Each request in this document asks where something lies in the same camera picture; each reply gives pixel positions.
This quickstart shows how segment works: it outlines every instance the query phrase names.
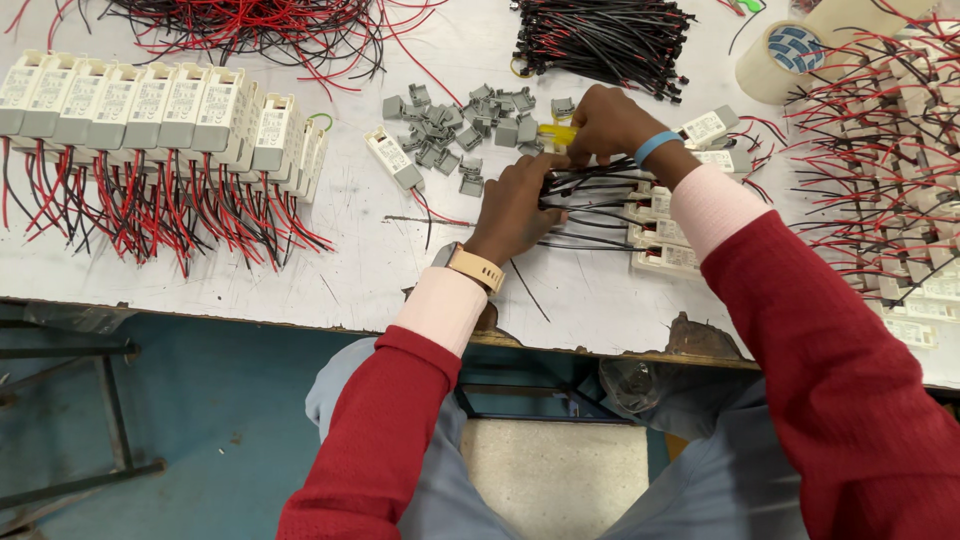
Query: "wristwatch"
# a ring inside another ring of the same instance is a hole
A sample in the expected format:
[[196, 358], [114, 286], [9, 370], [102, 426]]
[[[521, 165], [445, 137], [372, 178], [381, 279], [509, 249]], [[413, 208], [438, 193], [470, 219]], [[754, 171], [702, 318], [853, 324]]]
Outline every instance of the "wristwatch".
[[500, 292], [500, 285], [503, 284], [503, 270], [485, 258], [467, 253], [460, 242], [453, 242], [440, 248], [431, 266], [449, 268], [468, 278], [474, 278], [489, 289], [488, 296], [496, 296], [496, 293]]

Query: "hand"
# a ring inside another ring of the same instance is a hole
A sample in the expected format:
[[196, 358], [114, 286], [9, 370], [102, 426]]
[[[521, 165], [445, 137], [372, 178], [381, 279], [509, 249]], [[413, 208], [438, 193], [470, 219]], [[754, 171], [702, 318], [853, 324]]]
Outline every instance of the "hand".
[[[574, 166], [587, 166], [590, 156], [596, 155], [597, 163], [609, 165], [610, 156], [632, 156], [656, 134], [669, 131], [646, 110], [641, 109], [620, 88], [593, 85], [584, 94], [570, 122], [580, 128], [573, 144], [567, 147]], [[670, 191], [700, 166], [700, 161], [676, 140], [658, 146], [643, 167], [652, 172]]]
[[503, 266], [534, 247], [551, 227], [566, 223], [565, 211], [540, 210], [539, 200], [543, 175], [569, 165], [566, 156], [523, 156], [503, 170], [500, 180], [487, 180], [480, 219], [464, 249]]
[[620, 88], [593, 85], [584, 94], [570, 124], [580, 128], [566, 149], [575, 167], [587, 166], [590, 156], [597, 163], [610, 164], [610, 156], [632, 156], [650, 137], [667, 127], [641, 109]]

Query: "person's left hand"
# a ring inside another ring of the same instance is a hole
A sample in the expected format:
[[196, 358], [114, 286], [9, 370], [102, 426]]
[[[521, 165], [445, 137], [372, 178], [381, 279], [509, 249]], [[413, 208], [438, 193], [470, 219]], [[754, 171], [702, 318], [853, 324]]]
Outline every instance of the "person's left hand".
[[543, 176], [569, 165], [568, 157], [556, 154], [523, 156], [504, 169], [499, 180], [487, 180], [480, 219], [464, 249], [503, 266], [534, 247], [551, 227], [566, 223], [564, 210], [540, 210], [538, 201]]

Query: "beige watch strap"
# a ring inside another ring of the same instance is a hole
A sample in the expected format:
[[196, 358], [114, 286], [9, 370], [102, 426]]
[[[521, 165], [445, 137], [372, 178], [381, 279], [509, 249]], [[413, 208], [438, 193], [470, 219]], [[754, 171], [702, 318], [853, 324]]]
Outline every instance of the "beige watch strap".
[[503, 284], [503, 271], [485, 258], [465, 252], [462, 246], [457, 246], [446, 267], [483, 283], [490, 288], [490, 296], [500, 292], [500, 286]]

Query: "green tool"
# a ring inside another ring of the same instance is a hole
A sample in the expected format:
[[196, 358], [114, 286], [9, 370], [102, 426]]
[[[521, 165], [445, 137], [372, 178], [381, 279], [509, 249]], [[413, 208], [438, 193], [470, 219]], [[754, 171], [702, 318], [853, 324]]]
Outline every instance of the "green tool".
[[760, 3], [757, 2], [757, 0], [735, 0], [735, 1], [740, 4], [746, 4], [747, 9], [750, 10], [751, 13], [756, 13], [763, 9], [763, 6], [760, 6]]

